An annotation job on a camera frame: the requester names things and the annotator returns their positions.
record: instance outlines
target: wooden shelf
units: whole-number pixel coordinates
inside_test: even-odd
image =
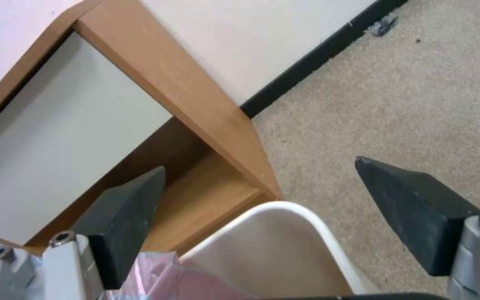
[[[213,152],[165,191],[142,251],[181,255],[223,223],[265,201],[261,190]]]

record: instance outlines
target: black skirting board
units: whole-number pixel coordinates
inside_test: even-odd
[[[301,80],[320,68],[329,59],[342,52],[352,42],[360,38],[373,23],[402,6],[407,0],[377,0],[360,15],[349,21],[327,40],[301,58],[293,66],[280,74],[261,91],[248,99],[240,108],[253,118],[270,106],[275,100],[293,88]]]

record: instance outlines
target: wooden panel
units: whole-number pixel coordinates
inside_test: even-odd
[[[73,32],[0,114],[0,238],[26,243],[170,118]]]
[[[104,0],[74,28],[250,182],[281,198],[251,121],[138,0]]]
[[[53,21],[32,46],[0,81],[0,107],[7,103],[21,86],[34,74],[39,65],[56,48],[72,24],[87,11],[97,6],[101,0],[84,0],[64,12]]]
[[[240,213],[269,200],[223,158],[209,155],[166,190],[142,251],[181,255]]]
[[[210,152],[208,145],[197,135],[177,118],[171,118],[28,241],[26,246],[38,248],[42,253],[49,239],[70,228],[107,188],[124,184],[159,165],[166,168],[166,186],[170,186]]]

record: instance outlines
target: white plastic chair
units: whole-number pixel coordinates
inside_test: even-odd
[[[180,260],[261,298],[379,292],[315,213],[286,201],[249,209]]]

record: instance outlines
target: carpet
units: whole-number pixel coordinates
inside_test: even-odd
[[[312,209],[383,292],[445,295],[383,219],[356,155],[432,174],[480,207],[480,1],[415,0],[254,118],[285,200]]]

